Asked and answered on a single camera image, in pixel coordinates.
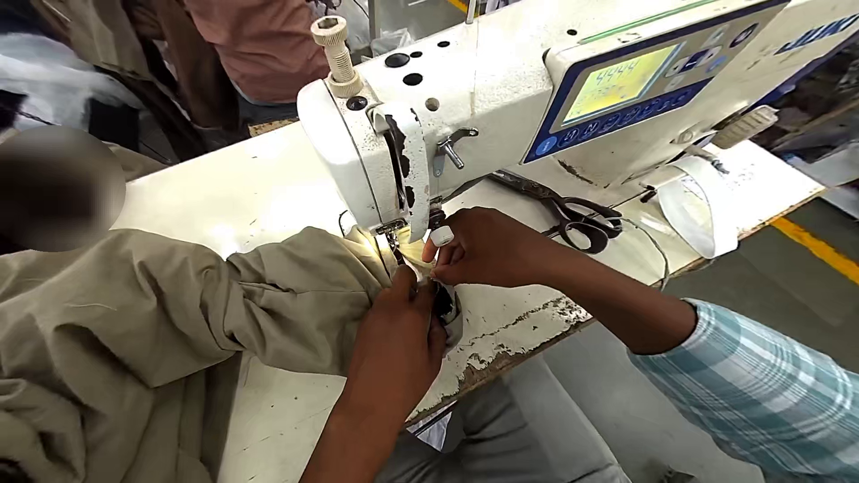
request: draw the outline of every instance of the checkered sleeve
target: checkered sleeve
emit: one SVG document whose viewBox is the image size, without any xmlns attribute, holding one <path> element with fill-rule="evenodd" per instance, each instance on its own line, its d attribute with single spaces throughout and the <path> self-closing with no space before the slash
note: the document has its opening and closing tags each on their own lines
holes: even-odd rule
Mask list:
<svg viewBox="0 0 859 483">
<path fill-rule="evenodd" d="M 689 339 L 632 363 L 730 455 L 772 473 L 859 480 L 859 376 L 712 303 Z"/>
</svg>

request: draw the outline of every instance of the sewing machine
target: sewing machine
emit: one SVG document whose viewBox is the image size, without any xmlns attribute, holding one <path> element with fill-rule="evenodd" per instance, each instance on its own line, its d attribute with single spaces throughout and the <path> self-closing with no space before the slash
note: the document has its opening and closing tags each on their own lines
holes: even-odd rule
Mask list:
<svg viewBox="0 0 859 483">
<path fill-rule="evenodd" d="M 357 223 L 415 241 L 500 168 L 554 157 L 612 187 L 719 130 L 748 138 L 774 119 L 740 114 L 858 14 L 859 0 L 524 0 L 354 69 L 343 19 L 324 17 L 332 74 L 298 111 Z"/>
</svg>

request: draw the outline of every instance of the gray pants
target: gray pants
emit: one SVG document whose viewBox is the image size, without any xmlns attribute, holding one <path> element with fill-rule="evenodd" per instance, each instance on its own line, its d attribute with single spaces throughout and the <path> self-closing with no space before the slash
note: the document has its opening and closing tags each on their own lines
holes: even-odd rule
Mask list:
<svg viewBox="0 0 859 483">
<path fill-rule="evenodd" d="M 629 483 L 540 357 L 462 398 L 448 428 L 443 453 L 403 432 L 376 483 Z"/>
</svg>

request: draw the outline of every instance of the black-handled scissors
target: black-handled scissors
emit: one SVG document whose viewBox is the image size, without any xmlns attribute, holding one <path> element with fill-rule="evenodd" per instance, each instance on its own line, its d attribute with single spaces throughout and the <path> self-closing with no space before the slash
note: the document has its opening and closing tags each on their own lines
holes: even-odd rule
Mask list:
<svg viewBox="0 0 859 483">
<path fill-rule="evenodd" d="M 576 198 L 572 196 L 561 196 L 548 186 L 543 186 L 537 181 L 523 178 L 518 174 L 511 173 L 506 169 L 496 171 L 487 176 L 490 180 L 496 183 L 505 185 L 506 187 L 523 193 L 533 199 L 537 199 L 540 203 L 548 208 L 558 219 L 557 226 L 543 232 L 543 235 L 553 237 L 561 235 L 561 238 L 571 247 L 583 251 L 586 254 L 598 254 L 606 249 L 608 241 L 616 238 L 623 231 L 623 227 L 618 218 L 623 215 L 620 211 L 614 210 L 607 206 L 598 205 L 593 201 Z M 584 215 L 572 208 L 572 205 L 583 206 L 591 210 L 596 215 L 605 218 L 608 224 L 605 224 L 594 218 L 593 215 Z M 570 238 L 570 230 L 575 229 L 581 232 L 590 240 L 590 247 L 580 248 Z"/>
</svg>

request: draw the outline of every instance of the gray floor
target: gray floor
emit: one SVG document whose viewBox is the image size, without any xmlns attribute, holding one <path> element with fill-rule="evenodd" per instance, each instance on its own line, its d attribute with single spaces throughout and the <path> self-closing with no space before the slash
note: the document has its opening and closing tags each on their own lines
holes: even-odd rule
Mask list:
<svg viewBox="0 0 859 483">
<path fill-rule="evenodd" d="M 859 260 L 859 223 L 814 200 L 788 218 L 840 253 Z M 765 228 L 711 266 L 673 279 L 667 291 L 741 312 L 859 371 L 859 285 L 774 228 Z M 703 483 L 763 481 L 759 470 L 724 455 L 687 423 L 593 325 L 545 353 L 557 379 L 612 448 L 635 483 L 655 483 L 668 468 Z"/>
</svg>

